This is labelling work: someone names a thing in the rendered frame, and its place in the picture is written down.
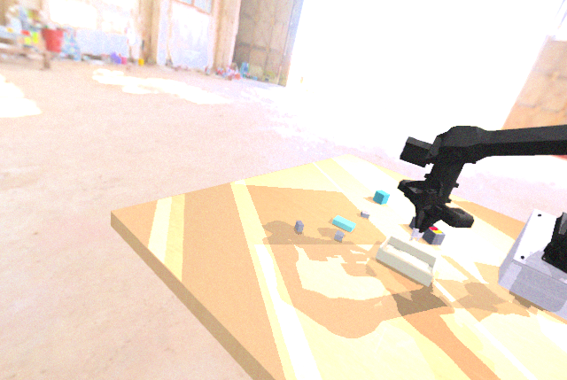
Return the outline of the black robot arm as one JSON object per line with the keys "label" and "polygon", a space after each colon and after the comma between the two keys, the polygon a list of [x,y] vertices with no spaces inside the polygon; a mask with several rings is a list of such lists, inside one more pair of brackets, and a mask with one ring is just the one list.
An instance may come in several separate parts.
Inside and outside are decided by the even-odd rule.
{"label": "black robot arm", "polygon": [[[503,130],[454,126],[433,143],[408,136],[399,159],[423,168],[432,163],[433,173],[457,180],[464,164],[487,157],[556,155],[567,155],[567,124]],[[428,175],[423,181],[406,182],[403,196],[413,205],[438,205],[444,188],[431,180]],[[556,218],[543,252],[542,260],[567,274],[567,213]]]}

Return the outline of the light blue block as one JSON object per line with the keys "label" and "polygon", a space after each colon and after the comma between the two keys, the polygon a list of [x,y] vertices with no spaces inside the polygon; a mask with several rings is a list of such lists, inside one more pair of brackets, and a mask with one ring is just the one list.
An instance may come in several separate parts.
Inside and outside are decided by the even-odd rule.
{"label": "light blue block", "polygon": [[355,225],[356,225],[356,223],[349,221],[349,220],[347,220],[347,219],[345,219],[345,218],[343,218],[339,215],[337,215],[333,219],[332,223],[339,226],[342,229],[349,231],[349,232],[352,232],[353,229],[355,228]]}

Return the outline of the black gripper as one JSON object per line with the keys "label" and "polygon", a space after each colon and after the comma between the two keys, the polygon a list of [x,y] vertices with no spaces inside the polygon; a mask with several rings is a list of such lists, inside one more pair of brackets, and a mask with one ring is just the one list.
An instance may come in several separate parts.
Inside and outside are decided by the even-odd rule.
{"label": "black gripper", "polygon": [[[432,171],[429,174],[424,174],[424,178],[430,175],[432,177],[432,182],[438,184],[440,182],[444,188],[442,192],[442,198],[438,205],[428,205],[419,204],[413,205],[415,208],[415,229],[419,229],[420,233],[430,228],[436,222],[442,220],[447,225],[453,228],[471,228],[474,218],[473,215],[467,213],[460,207],[449,207],[446,203],[452,202],[450,194],[453,188],[458,188],[459,184],[457,180],[449,179],[441,175],[435,174]],[[397,189],[402,193],[404,192],[404,187],[406,182],[413,182],[414,180],[401,180],[397,186]]]}

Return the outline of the light blue cube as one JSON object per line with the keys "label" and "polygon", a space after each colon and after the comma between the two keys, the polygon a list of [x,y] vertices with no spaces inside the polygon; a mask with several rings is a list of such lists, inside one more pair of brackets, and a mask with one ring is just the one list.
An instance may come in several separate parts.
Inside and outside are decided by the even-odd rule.
{"label": "light blue cube", "polygon": [[389,197],[390,197],[389,193],[383,190],[376,190],[372,200],[376,201],[380,205],[383,205],[387,203]]}

